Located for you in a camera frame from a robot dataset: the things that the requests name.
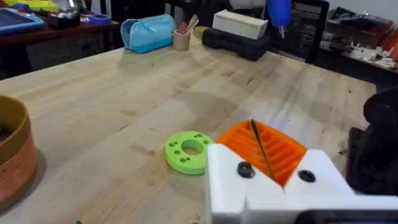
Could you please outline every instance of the green 3d printed part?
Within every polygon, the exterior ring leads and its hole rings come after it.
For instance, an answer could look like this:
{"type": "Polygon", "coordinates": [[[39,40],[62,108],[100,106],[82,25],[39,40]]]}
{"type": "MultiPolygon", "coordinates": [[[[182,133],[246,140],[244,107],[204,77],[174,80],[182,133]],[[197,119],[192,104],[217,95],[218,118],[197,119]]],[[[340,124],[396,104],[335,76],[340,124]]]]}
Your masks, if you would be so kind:
{"type": "Polygon", "coordinates": [[[166,142],[166,161],[175,170],[190,175],[205,173],[206,148],[210,137],[197,131],[174,134],[166,142]]]}

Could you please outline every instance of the brown bowl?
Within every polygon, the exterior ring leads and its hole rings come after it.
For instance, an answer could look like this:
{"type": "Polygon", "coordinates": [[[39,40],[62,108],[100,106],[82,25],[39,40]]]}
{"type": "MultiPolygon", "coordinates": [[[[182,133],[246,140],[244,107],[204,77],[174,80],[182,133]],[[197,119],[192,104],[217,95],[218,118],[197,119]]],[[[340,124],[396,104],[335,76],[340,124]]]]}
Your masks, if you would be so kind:
{"type": "Polygon", "coordinates": [[[0,211],[29,190],[36,173],[36,149],[26,107],[0,95],[0,125],[10,135],[0,142],[0,211]]]}

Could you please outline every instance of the desk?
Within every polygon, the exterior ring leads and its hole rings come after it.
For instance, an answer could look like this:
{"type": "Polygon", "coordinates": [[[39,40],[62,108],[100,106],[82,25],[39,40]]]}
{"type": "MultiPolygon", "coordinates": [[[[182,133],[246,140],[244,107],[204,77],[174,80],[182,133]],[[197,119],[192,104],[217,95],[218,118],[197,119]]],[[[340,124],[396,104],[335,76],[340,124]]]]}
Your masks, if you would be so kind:
{"type": "Polygon", "coordinates": [[[336,55],[321,45],[314,65],[377,85],[378,90],[398,85],[398,71],[352,58],[349,53],[336,55]]]}
{"type": "Polygon", "coordinates": [[[93,25],[80,23],[80,26],[63,30],[50,29],[46,18],[44,29],[34,32],[0,36],[0,57],[9,76],[16,76],[32,71],[29,57],[26,53],[26,46],[36,42],[57,39],[66,36],[88,34],[94,32],[104,33],[104,50],[109,50],[109,39],[106,33],[109,30],[119,28],[118,22],[106,25],[93,25]]]}
{"type": "Polygon", "coordinates": [[[0,81],[21,99],[40,151],[39,184],[2,223],[205,223],[204,176],[179,174],[164,144],[178,131],[216,139],[249,118],[342,169],[349,128],[367,126],[374,85],[266,53],[117,49],[0,81]]]}

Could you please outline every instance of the white box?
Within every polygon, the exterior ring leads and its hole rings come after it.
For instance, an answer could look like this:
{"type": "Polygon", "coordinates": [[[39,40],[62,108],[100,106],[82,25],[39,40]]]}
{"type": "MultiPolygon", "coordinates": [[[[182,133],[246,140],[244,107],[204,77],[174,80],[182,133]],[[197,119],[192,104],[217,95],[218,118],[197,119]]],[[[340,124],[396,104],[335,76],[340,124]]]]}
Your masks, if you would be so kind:
{"type": "Polygon", "coordinates": [[[258,40],[266,32],[268,21],[223,10],[214,14],[213,28],[258,40]]]}

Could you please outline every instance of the blue spray bottle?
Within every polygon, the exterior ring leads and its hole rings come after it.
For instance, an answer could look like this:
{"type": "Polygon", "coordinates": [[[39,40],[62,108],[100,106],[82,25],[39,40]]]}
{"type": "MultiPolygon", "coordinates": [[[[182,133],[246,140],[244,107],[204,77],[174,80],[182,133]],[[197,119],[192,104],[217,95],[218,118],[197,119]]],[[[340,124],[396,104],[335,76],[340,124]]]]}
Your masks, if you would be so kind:
{"type": "Polygon", "coordinates": [[[285,26],[289,24],[292,14],[292,0],[267,0],[267,7],[272,26],[278,28],[282,38],[285,38],[285,26]]]}

